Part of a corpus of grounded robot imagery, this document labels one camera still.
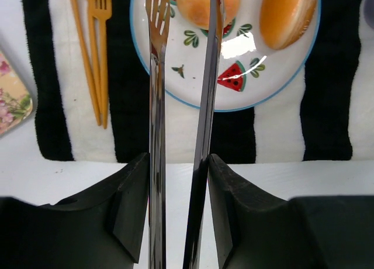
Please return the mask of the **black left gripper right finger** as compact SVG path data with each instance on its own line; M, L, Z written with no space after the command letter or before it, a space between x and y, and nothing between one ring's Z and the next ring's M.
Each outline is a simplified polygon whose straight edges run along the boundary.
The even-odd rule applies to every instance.
M220 268L372 268L373 197L280 199L209 159Z

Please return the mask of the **purple padded finger of the right gripper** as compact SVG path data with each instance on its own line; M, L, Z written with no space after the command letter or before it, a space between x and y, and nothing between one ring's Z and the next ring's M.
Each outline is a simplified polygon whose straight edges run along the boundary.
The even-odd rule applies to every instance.
M362 0L362 30L373 31L373 0Z

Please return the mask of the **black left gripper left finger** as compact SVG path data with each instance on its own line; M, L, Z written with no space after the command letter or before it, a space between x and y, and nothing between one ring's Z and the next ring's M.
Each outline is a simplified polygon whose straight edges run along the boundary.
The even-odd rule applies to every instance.
M140 258L149 155L55 205L1 198L2 268L133 268Z

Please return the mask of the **glossy oval bun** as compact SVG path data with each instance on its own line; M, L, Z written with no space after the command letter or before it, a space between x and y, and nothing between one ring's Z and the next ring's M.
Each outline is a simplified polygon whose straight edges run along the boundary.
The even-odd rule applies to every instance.
M273 50L290 46L306 32L317 0L262 0L259 29L264 43Z

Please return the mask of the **small round bun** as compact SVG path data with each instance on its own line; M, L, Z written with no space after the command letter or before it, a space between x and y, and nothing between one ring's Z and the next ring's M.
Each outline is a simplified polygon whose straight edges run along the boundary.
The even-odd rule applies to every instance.
M176 0L178 10L182 17L191 24L204 30L209 28L210 0ZM226 27L236 17L241 0L224 0Z

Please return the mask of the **steel kitchen tongs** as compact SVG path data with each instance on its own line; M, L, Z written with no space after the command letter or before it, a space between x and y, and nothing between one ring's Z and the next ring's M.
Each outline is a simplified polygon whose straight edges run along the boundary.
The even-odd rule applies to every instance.
M171 14L170 2L146 0L146 12L150 39L149 267L166 268L165 53ZM208 155L224 21L224 0L210 0L209 32L183 255L184 268L199 268Z

